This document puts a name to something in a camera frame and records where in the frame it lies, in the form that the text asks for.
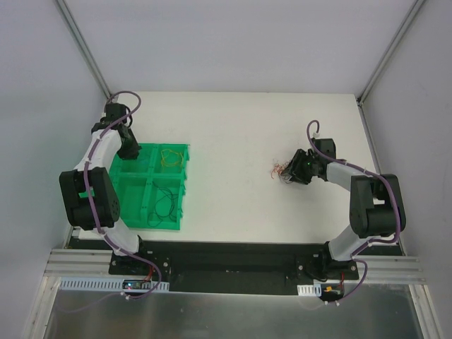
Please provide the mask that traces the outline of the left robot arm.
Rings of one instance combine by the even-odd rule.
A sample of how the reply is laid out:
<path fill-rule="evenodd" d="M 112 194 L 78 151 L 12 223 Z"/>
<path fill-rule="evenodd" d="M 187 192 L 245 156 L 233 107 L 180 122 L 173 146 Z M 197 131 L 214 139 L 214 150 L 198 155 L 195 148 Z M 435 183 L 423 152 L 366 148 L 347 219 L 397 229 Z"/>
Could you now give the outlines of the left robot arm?
<path fill-rule="evenodd" d="M 130 109 L 107 103 L 105 116 L 91 129 L 91 142 L 74 169 L 59 175 L 59 184 L 70 225 L 98 234 L 133 274 L 147 271 L 149 258 L 140 250 L 140 237 L 120 218 L 119 197 L 109 170 L 115 157 L 136 160 L 140 153 L 133 131 Z"/>

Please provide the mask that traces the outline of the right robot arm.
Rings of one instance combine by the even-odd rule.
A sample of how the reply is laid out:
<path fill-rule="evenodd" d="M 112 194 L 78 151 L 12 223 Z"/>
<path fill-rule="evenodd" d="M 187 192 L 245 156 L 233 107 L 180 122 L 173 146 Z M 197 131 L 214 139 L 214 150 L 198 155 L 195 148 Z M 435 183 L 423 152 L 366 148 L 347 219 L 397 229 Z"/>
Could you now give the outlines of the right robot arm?
<path fill-rule="evenodd" d="M 331 138 L 312 138 L 310 144 L 297 150 L 278 176 L 303 185 L 318 177 L 350 193 L 349 225 L 304 265 L 307 276 L 324 282 L 349 271 L 353 258 L 373 243 L 398 241 L 406 217 L 397 176 L 372 174 L 339 160 Z"/>

